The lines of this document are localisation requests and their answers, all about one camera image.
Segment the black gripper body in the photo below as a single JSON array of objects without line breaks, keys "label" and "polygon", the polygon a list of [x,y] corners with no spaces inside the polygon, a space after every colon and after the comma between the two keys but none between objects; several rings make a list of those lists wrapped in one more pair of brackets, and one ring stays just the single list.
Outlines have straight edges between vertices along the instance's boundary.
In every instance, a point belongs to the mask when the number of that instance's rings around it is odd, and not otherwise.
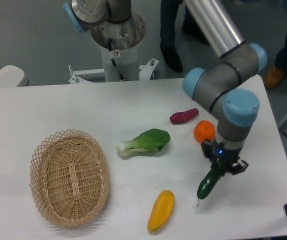
[{"label": "black gripper body", "polygon": [[227,144],[217,142],[218,144],[218,161],[223,161],[226,165],[226,170],[229,170],[233,163],[240,159],[242,147],[236,149],[228,149]]}]

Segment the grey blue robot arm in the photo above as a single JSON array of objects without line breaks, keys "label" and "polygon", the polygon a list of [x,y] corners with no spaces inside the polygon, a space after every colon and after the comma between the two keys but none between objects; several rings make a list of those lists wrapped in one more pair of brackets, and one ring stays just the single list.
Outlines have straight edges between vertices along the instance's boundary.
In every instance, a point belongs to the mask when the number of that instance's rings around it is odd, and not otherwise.
[{"label": "grey blue robot arm", "polygon": [[[220,1],[187,0],[185,5],[220,63],[209,71],[192,69],[182,87],[218,120],[214,140],[201,144],[205,157],[212,168],[236,175],[248,167],[239,155],[259,110],[258,98],[240,85],[263,69],[267,55],[260,45],[246,43]],[[76,31],[91,32],[103,47],[106,81],[139,79],[138,64],[120,63],[123,52],[134,49],[146,31],[129,0],[69,0],[63,9]]]}]

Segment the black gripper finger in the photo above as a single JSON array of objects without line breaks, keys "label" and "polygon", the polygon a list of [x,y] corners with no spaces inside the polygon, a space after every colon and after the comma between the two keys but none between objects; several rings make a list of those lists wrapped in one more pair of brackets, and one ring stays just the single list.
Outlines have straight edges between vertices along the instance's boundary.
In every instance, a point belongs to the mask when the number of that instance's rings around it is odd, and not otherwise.
[{"label": "black gripper finger", "polygon": [[248,168],[248,166],[249,164],[246,161],[244,161],[243,159],[238,159],[235,163],[231,165],[231,167],[229,168],[229,172],[232,175],[237,175],[243,173]]},{"label": "black gripper finger", "polygon": [[211,141],[209,139],[205,139],[201,143],[201,148],[204,156],[211,162],[210,168],[216,168],[219,159],[219,150],[217,142],[215,140]]}]

